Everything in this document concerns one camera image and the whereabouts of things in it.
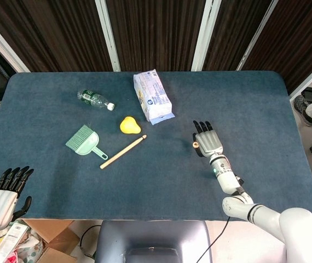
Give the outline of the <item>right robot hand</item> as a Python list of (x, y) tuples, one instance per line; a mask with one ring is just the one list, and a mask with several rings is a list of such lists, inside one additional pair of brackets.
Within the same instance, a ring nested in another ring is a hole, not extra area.
[(223, 146), (210, 122), (193, 121), (197, 130), (193, 133), (193, 148), (199, 157), (210, 158), (223, 153)]

